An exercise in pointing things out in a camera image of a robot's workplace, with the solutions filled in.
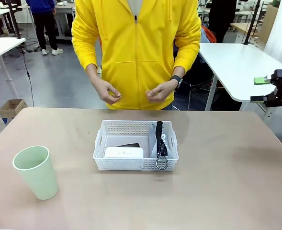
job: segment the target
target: yellow hoodie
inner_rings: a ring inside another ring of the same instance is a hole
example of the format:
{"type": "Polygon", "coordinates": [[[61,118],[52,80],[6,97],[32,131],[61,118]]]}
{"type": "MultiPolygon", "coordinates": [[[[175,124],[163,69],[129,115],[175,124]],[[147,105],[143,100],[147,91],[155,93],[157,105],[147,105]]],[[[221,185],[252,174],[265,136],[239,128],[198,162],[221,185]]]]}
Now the yellow hoodie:
{"type": "Polygon", "coordinates": [[[146,91],[169,81],[176,66],[191,68],[199,52],[198,0],[143,0],[139,17],[128,0],[76,0],[73,46],[85,69],[96,64],[94,43],[102,39],[102,79],[120,93],[110,109],[160,110],[172,103],[150,103],[146,91]],[[179,47],[173,58],[173,40],[179,47]]]}

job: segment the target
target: person in blue jacket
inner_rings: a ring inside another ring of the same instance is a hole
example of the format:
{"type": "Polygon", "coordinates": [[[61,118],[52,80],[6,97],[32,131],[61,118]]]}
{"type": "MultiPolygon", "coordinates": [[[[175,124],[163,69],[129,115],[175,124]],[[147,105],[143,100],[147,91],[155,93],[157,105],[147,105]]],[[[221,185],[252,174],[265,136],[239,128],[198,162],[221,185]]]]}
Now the person in blue jacket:
{"type": "Polygon", "coordinates": [[[44,27],[48,33],[49,43],[52,48],[52,55],[63,53],[63,49],[59,49],[56,45],[56,27],[55,27],[55,3],[53,0],[26,0],[30,6],[34,24],[36,27],[36,36],[39,45],[42,48],[42,54],[47,55],[46,40],[44,36],[44,27]]]}

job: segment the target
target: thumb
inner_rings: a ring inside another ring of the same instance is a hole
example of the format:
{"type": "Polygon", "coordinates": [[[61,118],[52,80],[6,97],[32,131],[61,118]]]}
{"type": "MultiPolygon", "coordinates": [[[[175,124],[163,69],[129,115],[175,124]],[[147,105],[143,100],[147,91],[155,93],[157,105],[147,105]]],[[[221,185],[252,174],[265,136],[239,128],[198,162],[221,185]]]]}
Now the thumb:
{"type": "Polygon", "coordinates": [[[108,90],[110,90],[117,97],[121,96],[121,93],[118,92],[118,90],[114,88],[111,84],[109,84],[108,90]]]}
{"type": "Polygon", "coordinates": [[[160,91],[161,91],[161,86],[158,85],[156,88],[148,92],[148,96],[149,97],[156,96],[156,94],[159,93],[160,91]]]}

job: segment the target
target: person in yellow hoodie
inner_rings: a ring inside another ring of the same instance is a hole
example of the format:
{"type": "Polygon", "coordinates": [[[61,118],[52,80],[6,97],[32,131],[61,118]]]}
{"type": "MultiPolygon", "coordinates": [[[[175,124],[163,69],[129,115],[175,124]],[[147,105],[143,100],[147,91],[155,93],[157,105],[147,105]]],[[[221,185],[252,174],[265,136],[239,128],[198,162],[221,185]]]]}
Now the person in yellow hoodie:
{"type": "Polygon", "coordinates": [[[109,109],[169,109],[199,52],[198,0],[75,0],[73,46],[109,109]],[[102,40],[97,75],[95,41],[102,40]],[[179,48],[173,58],[173,41],[179,48]]]}

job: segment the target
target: hoodie sleeve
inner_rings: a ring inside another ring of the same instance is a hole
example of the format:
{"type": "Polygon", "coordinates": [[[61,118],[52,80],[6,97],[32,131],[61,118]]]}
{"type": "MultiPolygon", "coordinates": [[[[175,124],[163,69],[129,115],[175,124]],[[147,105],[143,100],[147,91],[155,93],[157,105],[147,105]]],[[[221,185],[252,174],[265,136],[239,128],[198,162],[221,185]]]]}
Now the hoodie sleeve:
{"type": "Polygon", "coordinates": [[[183,0],[179,27],[176,33],[178,55],[174,68],[182,66],[188,71],[200,49],[201,22],[197,12],[197,0],[183,0]]]}
{"type": "Polygon", "coordinates": [[[84,69],[96,64],[95,41],[99,31],[91,0],[76,0],[76,18],[72,26],[72,43],[84,69]]]}
{"type": "Polygon", "coordinates": [[[54,0],[49,0],[49,5],[51,6],[51,8],[53,9],[55,7],[55,2],[54,0]]]}

